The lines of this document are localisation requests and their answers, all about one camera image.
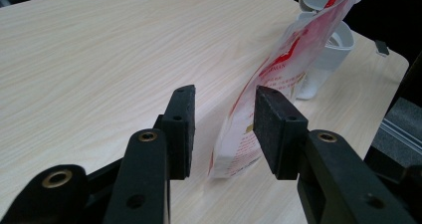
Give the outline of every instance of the wood laminate tabletop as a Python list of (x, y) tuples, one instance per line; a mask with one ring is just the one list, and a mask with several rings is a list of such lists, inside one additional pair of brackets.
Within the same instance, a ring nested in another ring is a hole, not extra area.
[[(32, 0), (0, 9), (0, 213), (39, 172), (91, 173), (123, 156), (172, 92), (196, 87), (191, 175), (171, 182), (172, 223), (306, 223), (295, 181), (265, 158), (209, 179), (225, 115), (301, 12), (293, 0)], [(309, 101), (309, 129), (363, 157), (408, 62), (353, 33), (355, 47)]]

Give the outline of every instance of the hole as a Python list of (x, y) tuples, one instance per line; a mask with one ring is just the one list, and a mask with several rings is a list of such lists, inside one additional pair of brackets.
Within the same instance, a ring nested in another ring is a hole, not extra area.
[(55, 188), (66, 184), (72, 178), (72, 171), (68, 169), (55, 171), (44, 178), (42, 185), (45, 188)]
[(367, 193), (363, 196), (363, 201), (371, 207), (382, 209), (385, 207), (384, 202), (372, 193)]
[(337, 142), (337, 138), (334, 135), (331, 135), (326, 132), (320, 132), (317, 137), (325, 142)]
[(140, 141), (153, 141), (157, 138), (157, 134), (155, 132), (143, 132), (139, 135)]
[(54, 175), (50, 178), (50, 182), (58, 183), (58, 182), (62, 182), (65, 179), (66, 179), (65, 173), (58, 173), (57, 175)]
[(141, 207), (145, 203), (145, 196), (141, 194), (135, 194), (129, 197), (126, 201), (126, 206), (135, 209)]

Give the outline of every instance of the wooden table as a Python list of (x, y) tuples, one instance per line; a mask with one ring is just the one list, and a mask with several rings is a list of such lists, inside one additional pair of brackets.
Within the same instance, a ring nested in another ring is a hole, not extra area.
[[(300, 13), (293, 0), (33, 0), (0, 9), (0, 213), (40, 171), (91, 173), (123, 156), (171, 93), (194, 84), (191, 176), (172, 181), (173, 223), (305, 223), (295, 181), (262, 158), (211, 180), (230, 105)], [(407, 69), (353, 34), (354, 50), (317, 96), (295, 105), (310, 129), (343, 135), (363, 156)]]

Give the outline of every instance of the plastic bag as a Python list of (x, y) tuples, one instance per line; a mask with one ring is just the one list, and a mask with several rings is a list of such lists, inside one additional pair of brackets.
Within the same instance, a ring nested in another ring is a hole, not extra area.
[(357, 0), (328, 0), (313, 17), (293, 23), (233, 104), (211, 156), (209, 176), (228, 178), (255, 163), (262, 150), (253, 133), (256, 86), (277, 89), (291, 102), (303, 77)]

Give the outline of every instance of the black plastic part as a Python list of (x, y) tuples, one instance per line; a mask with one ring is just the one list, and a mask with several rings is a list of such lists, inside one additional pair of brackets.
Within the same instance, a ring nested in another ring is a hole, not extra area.
[(159, 129), (129, 140), (104, 223), (168, 223), (167, 139)]
[(308, 120), (277, 90), (257, 87), (254, 133), (277, 179), (296, 180)]
[(387, 44), (385, 44), (385, 42), (375, 40), (375, 45), (376, 45), (376, 49), (378, 49), (379, 54), (383, 54), (385, 56), (390, 55), (390, 53), (388, 52)]
[(164, 115), (154, 125), (165, 132), (168, 141), (171, 180), (183, 180), (190, 175), (193, 137), (195, 134), (195, 87), (174, 91)]
[(58, 165), (35, 176), (5, 214), (6, 223), (76, 223), (89, 196), (83, 168)]
[[(304, 153), (317, 180), (308, 184), (326, 200), (322, 213), (307, 215), (309, 223), (416, 223), (340, 135), (313, 130)], [(320, 210), (314, 196), (298, 190), (304, 208)]]

